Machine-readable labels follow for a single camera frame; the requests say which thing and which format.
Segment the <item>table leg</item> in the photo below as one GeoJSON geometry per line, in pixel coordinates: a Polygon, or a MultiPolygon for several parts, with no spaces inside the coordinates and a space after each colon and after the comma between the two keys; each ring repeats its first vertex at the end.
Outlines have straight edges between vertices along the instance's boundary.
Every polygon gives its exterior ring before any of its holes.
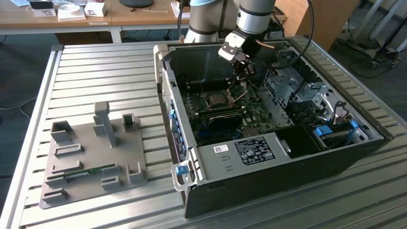
{"type": "Polygon", "coordinates": [[[366,27],[372,17],[374,16],[374,14],[376,14],[376,12],[377,12],[382,2],[384,2],[384,0],[377,0],[374,6],[372,7],[366,17],[364,18],[364,21],[362,21],[361,25],[357,28],[357,31],[354,33],[354,39],[357,39],[357,37],[360,36],[361,32],[364,31],[364,29],[365,29],[365,27],[366,27]]]}
{"type": "Polygon", "coordinates": [[[110,26],[110,33],[113,35],[114,43],[122,43],[121,31],[122,31],[122,26],[110,26]]]}
{"type": "Polygon", "coordinates": [[[407,39],[405,40],[405,42],[401,44],[401,46],[398,47],[397,51],[401,52],[406,49],[407,47],[407,39]]]}
{"type": "Polygon", "coordinates": [[[405,0],[400,0],[400,1],[396,3],[394,7],[389,10],[389,13],[388,13],[385,19],[382,20],[380,26],[377,27],[377,29],[374,30],[374,32],[373,32],[373,34],[372,34],[372,36],[370,36],[373,39],[376,39],[376,38],[378,37],[378,35],[380,35],[380,33],[382,32],[384,28],[386,27],[389,21],[390,21],[392,18],[394,17],[397,9],[400,8],[400,6],[401,6],[404,3],[405,3],[405,0]]]}

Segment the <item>white box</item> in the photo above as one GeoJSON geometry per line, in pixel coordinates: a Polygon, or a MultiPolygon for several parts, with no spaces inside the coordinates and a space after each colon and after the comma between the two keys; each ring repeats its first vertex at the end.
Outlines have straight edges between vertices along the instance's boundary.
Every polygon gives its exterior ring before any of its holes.
{"type": "Polygon", "coordinates": [[[103,2],[89,2],[85,7],[85,13],[90,17],[105,17],[107,13],[107,7],[103,2]]]}
{"type": "Polygon", "coordinates": [[[57,16],[55,9],[42,9],[42,10],[35,10],[33,9],[34,15],[37,17],[53,17],[57,16]]]}
{"type": "Polygon", "coordinates": [[[78,20],[86,20],[87,17],[85,16],[83,8],[75,12],[67,12],[65,10],[58,10],[58,21],[78,21],[78,20]]]}

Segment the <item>small circuit board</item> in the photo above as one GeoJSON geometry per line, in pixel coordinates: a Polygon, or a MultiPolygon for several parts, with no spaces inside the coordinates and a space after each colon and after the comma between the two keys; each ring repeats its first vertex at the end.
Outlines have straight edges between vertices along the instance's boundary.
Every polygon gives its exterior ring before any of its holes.
{"type": "Polygon", "coordinates": [[[258,87],[241,83],[226,90],[183,96],[199,146],[273,132],[273,114],[265,109],[258,87]]]}

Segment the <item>white object on desk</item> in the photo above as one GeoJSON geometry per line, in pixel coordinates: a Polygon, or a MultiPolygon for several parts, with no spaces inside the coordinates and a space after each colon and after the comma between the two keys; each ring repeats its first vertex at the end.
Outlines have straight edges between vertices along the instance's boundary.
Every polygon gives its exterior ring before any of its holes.
{"type": "Polygon", "coordinates": [[[58,21],[78,21],[86,20],[83,8],[74,4],[62,5],[58,8],[58,21]]]}
{"type": "Polygon", "coordinates": [[[27,0],[11,0],[11,1],[18,7],[30,5],[30,2],[27,0]]]}
{"type": "Polygon", "coordinates": [[[53,16],[57,16],[57,12],[55,12],[55,9],[41,9],[41,10],[37,10],[37,9],[31,9],[33,12],[34,12],[34,15],[37,17],[53,17],[53,16]]]}
{"type": "Polygon", "coordinates": [[[90,17],[105,17],[107,13],[106,4],[102,2],[89,2],[85,7],[85,13],[90,17]]]}
{"type": "MultiPolygon", "coordinates": [[[[171,8],[173,8],[175,16],[178,17],[181,10],[179,10],[179,7],[177,6],[177,3],[174,1],[171,2],[171,8]]],[[[182,19],[190,19],[190,13],[183,12],[183,15],[181,16],[181,18],[182,19]]]]}

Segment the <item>aluminum table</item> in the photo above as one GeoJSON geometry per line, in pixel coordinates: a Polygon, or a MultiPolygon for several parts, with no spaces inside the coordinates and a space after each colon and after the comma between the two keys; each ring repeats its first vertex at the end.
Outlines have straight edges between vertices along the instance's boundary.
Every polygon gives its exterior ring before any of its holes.
{"type": "MultiPolygon", "coordinates": [[[[295,37],[306,45],[303,37],[295,37]]],[[[194,219],[183,218],[159,107],[153,47],[159,42],[55,47],[29,126],[0,228],[406,228],[405,120],[314,43],[307,51],[396,136],[341,175],[194,219]],[[39,208],[53,122],[93,122],[135,112],[143,128],[149,184],[47,210],[39,208]]]]}

